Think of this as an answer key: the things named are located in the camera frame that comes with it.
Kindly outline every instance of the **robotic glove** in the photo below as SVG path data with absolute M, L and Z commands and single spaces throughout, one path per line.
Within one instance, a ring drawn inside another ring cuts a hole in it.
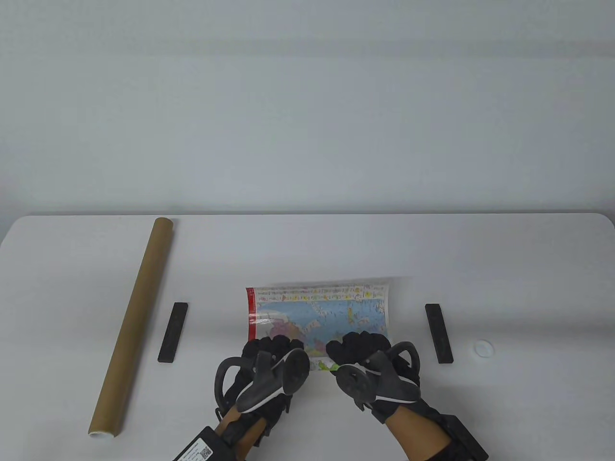
M 231 366 L 239 366 L 235 382 L 222 392 L 224 375 Z M 271 339 L 253 339 L 244 346 L 241 357 L 224 360 L 216 373 L 214 392 L 222 419 L 234 405 L 242 414 L 267 422 L 264 435 L 269 435 L 282 412 L 290 409 L 293 394 L 309 374 L 309 359 L 303 343 L 278 335 Z
M 403 351 L 410 354 L 410 362 L 400 357 Z M 434 421 L 451 437 L 453 444 L 442 455 L 456 457 L 441 459 L 485 461 L 489 457 L 456 416 L 439 413 L 421 398 L 421 362 L 411 342 L 391 347 L 381 334 L 348 333 L 341 343 L 327 343 L 327 354 L 339 365 L 332 373 L 340 389 L 361 410 L 371 409 L 382 424 L 402 405 Z
M 408 351 L 411 363 L 399 356 Z M 355 404 L 371 413 L 381 423 L 400 405 L 408 406 L 421 399 L 419 355 L 411 342 L 391 348 L 385 336 L 377 333 L 348 333 L 342 342 L 327 344 L 328 356 L 339 365 L 332 373 L 338 386 Z

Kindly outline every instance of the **black glove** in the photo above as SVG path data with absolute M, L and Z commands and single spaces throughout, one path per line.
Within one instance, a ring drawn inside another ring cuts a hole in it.
M 391 343 L 382 334 L 368 333 L 348 333 L 342 338 L 342 343 L 339 341 L 330 341 L 327 343 L 328 356 L 338 365 L 343 364 L 365 364 L 365 361 L 377 351 L 387 351 L 391 348 Z M 417 387 L 420 386 L 417 368 L 419 364 L 413 363 L 413 366 L 406 359 L 396 356 L 391 360 L 393 368 L 398 376 L 410 380 Z M 385 400 L 375 400 L 367 405 L 371 408 L 372 414 L 381 422 L 389 418 L 400 406 L 400 403 Z
M 278 335 L 274 339 L 269 337 L 265 337 L 262 339 L 253 339 L 252 341 L 248 341 L 244 346 L 244 350 L 241 354 L 241 357 L 244 358 L 254 358 L 259 351 L 264 350 L 265 352 L 269 352 L 272 355 L 272 363 L 278 363 L 282 357 L 284 357 L 289 351 L 293 349 L 304 349 L 303 343 L 297 339 L 290 340 L 286 336 Z M 226 403 L 226 407 L 232 407 L 239 393 L 246 388 L 246 386 L 252 382 L 254 379 L 254 370 L 240 368 L 237 376 L 235 377 L 235 382 L 232 386 L 228 388 L 226 393 L 224 394 L 224 402 Z M 284 395 L 281 394 L 266 404 L 262 405 L 258 409 L 251 412 L 251 414 L 256 414 L 265 419 L 267 422 L 267 427 L 265 429 L 264 435 L 269 435 L 271 428 L 276 425 L 280 416 L 282 415 L 282 411 L 290 409 L 290 400 L 292 399 L 292 395 Z M 219 410 L 216 411 L 218 413 L 218 418 L 221 419 L 224 417 L 224 414 L 221 414 Z

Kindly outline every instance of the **white wall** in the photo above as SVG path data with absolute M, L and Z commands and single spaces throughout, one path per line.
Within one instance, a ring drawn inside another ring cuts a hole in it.
M 615 210 L 615 2 L 0 0 L 27 213 Z

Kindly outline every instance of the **white table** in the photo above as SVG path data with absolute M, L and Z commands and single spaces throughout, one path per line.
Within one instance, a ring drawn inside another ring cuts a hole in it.
M 152 216 L 31 216 L 0 246 L 0 459 L 172 460 L 214 425 L 213 374 L 247 337 L 246 286 L 394 277 L 394 339 L 415 342 L 428 402 L 493 460 L 615 452 L 615 231 L 596 214 L 174 217 L 175 238 L 124 431 L 87 436 Z M 175 301 L 175 362 L 156 361 Z M 424 305 L 442 305 L 454 363 Z M 487 339 L 490 359 L 473 352 Z M 252 460 L 401 460 L 325 372 Z

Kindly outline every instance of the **world map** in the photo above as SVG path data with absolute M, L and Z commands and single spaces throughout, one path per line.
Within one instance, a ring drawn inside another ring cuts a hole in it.
M 299 339 L 313 368 L 330 369 L 333 362 L 327 357 L 327 342 L 341 341 L 351 331 L 388 336 L 387 289 L 371 285 L 304 288 L 298 296 L 297 289 L 256 289 L 256 337 L 283 334 Z

